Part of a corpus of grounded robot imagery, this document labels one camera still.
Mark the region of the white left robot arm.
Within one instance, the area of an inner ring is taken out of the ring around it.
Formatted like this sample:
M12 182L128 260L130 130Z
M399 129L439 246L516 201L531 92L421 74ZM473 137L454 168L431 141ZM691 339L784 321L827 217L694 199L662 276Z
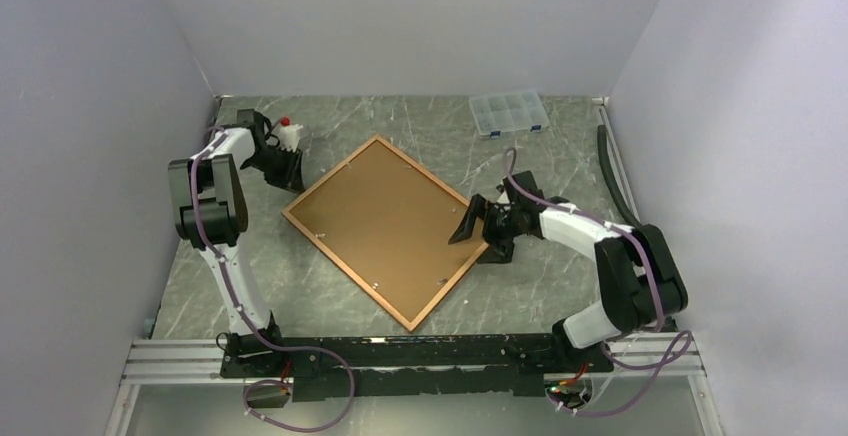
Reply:
M264 181L293 194L305 190L304 125L282 117L272 122L255 109L238 111L234 123L209 129L207 144L195 155L168 165L173 220L178 236L200 254L225 303L229 332L225 352L246 358L263 376L278 373L286 348L261 295L250 257L239 244L249 227L239 173L259 171Z

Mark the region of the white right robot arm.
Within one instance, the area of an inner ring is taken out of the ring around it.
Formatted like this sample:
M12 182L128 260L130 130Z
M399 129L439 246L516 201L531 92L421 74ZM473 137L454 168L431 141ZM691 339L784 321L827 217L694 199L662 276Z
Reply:
M512 260L519 236L561 244L595 264L598 301L557 322L562 334L550 344L550 357L564 371L586 361L589 347L628 335L688 305L688 291L662 231L650 224L628 226L600 220L561 197L545 197L534 175L523 171L504 179L498 200L476 194L450 244L472 236L481 223L486 264Z

